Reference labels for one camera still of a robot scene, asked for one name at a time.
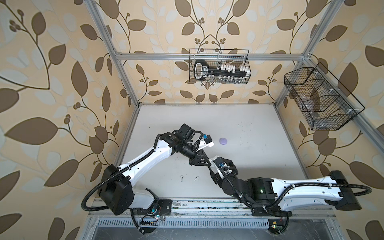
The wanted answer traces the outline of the purple round charging case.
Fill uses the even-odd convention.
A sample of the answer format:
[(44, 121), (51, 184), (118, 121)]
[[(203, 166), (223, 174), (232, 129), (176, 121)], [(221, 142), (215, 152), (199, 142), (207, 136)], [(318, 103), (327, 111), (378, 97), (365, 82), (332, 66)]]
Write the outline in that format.
[(220, 144), (223, 145), (223, 146), (225, 146), (225, 145), (228, 144), (228, 140), (227, 140), (226, 138), (220, 138), (220, 139), (219, 139), (219, 142), (220, 142)]

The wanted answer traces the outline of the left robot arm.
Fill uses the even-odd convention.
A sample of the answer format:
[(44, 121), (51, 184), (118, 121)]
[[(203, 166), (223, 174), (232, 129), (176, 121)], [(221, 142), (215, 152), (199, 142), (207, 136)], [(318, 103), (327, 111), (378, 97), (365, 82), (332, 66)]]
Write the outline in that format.
[(210, 135), (199, 132), (196, 142), (192, 138), (197, 131), (186, 124), (173, 132), (159, 134), (154, 145), (135, 159), (118, 167), (108, 166), (101, 182), (91, 189), (81, 202), (82, 210), (97, 212), (111, 210), (120, 215), (128, 209), (150, 209), (156, 206), (156, 195), (150, 190), (135, 190), (134, 186), (141, 177), (162, 160), (175, 153), (188, 158), (192, 166), (210, 167), (204, 148), (213, 147)]

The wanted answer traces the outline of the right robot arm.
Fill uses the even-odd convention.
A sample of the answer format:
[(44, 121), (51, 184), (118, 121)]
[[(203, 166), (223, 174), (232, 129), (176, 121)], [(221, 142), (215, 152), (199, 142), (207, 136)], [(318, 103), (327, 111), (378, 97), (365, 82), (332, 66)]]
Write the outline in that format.
[(333, 206), (339, 211), (357, 211), (362, 208), (357, 198), (372, 192), (368, 186), (349, 184), (340, 171), (331, 171), (322, 178), (311, 180), (242, 180), (231, 160), (215, 157), (210, 163), (213, 181), (257, 217), (286, 217), (295, 209), (320, 205)]

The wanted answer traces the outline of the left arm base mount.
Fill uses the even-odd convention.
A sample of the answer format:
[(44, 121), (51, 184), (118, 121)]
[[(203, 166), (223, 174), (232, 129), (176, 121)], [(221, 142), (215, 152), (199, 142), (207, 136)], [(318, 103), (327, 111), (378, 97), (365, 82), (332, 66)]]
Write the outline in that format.
[(132, 222), (139, 233), (152, 233), (171, 214), (172, 203), (172, 200), (155, 199), (148, 209), (130, 209)]

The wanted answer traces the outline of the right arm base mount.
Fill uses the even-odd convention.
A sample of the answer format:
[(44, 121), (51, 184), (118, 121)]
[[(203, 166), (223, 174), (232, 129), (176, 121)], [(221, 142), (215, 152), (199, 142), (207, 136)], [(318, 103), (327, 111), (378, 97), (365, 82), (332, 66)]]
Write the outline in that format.
[(272, 235), (283, 235), (288, 229), (290, 218), (293, 216), (292, 212), (282, 211), (281, 208), (276, 205), (274, 207), (265, 205), (254, 205), (250, 207), (252, 215), (254, 217), (274, 217), (275, 220), (269, 220), (268, 232)]

